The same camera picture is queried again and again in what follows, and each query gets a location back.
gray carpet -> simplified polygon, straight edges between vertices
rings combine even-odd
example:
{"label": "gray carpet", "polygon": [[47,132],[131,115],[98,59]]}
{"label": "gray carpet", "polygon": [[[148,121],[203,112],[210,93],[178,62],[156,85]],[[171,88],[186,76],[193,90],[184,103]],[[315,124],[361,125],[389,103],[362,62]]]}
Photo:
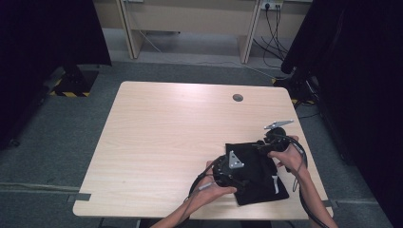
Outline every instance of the gray carpet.
{"label": "gray carpet", "polygon": [[[268,76],[243,67],[115,62],[98,70],[89,97],[47,96],[18,137],[20,146],[0,152],[0,227],[98,227],[99,218],[72,214],[71,199],[84,179],[121,82],[272,85]],[[284,76],[279,70],[264,72]],[[314,105],[297,108],[299,117],[317,113]],[[338,156],[320,116],[300,122],[340,227],[392,227],[358,170]],[[135,227],[135,221],[107,218],[104,225]],[[294,224],[307,227],[306,221]],[[290,225],[276,221],[273,227]]]}

black backdrop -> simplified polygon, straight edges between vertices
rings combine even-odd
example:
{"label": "black backdrop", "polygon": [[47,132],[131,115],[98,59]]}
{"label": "black backdrop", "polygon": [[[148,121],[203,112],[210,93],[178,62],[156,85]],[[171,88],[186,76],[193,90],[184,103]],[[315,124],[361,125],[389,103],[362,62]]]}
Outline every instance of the black backdrop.
{"label": "black backdrop", "polygon": [[395,227],[403,224],[402,1],[315,1],[282,70],[316,76],[319,107]]}
{"label": "black backdrop", "polygon": [[45,79],[84,64],[111,65],[91,0],[0,0],[0,148],[22,128]]}

electrical outlet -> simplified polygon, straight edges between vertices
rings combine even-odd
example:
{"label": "electrical outlet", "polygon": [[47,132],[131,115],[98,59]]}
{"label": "electrical outlet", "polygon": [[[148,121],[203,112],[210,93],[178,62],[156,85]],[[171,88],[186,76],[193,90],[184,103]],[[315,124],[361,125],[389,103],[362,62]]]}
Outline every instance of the electrical outlet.
{"label": "electrical outlet", "polygon": [[269,10],[281,10],[283,2],[283,0],[263,0],[261,2],[261,9],[266,10],[266,4],[269,4]]}

round grommet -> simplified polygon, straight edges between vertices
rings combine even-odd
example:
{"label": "round grommet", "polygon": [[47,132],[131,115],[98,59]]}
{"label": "round grommet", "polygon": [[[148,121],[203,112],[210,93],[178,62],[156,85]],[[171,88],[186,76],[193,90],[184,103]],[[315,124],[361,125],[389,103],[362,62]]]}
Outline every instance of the round grommet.
{"label": "round grommet", "polygon": [[243,101],[243,96],[240,94],[234,94],[234,96],[232,96],[232,99],[234,99],[234,101],[236,102],[241,102]]}

table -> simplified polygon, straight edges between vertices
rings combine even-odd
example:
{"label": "table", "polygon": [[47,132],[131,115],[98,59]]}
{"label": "table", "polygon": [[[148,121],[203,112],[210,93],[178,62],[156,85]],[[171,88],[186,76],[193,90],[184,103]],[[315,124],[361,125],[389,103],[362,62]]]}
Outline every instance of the table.
{"label": "table", "polygon": [[[236,102],[234,94],[243,101]],[[284,126],[307,151],[317,191],[327,199],[287,91],[280,87],[122,83],[73,208],[80,217],[163,218],[186,198],[206,161],[225,143],[262,139],[265,125]],[[290,198],[237,206],[227,195],[192,219],[307,219],[294,176],[278,171]]]}

